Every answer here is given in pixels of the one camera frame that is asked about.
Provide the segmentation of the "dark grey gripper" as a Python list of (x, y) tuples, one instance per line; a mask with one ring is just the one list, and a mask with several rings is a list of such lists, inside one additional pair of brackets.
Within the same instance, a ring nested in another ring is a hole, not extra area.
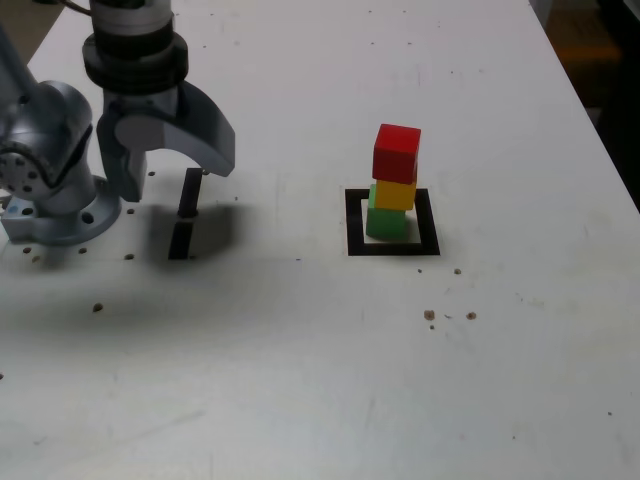
[(97, 138), (107, 180), (128, 202), (142, 199), (147, 151), (179, 152), (221, 177), (235, 168), (234, 129), (188, 82), (145, 94), (104, 89)]

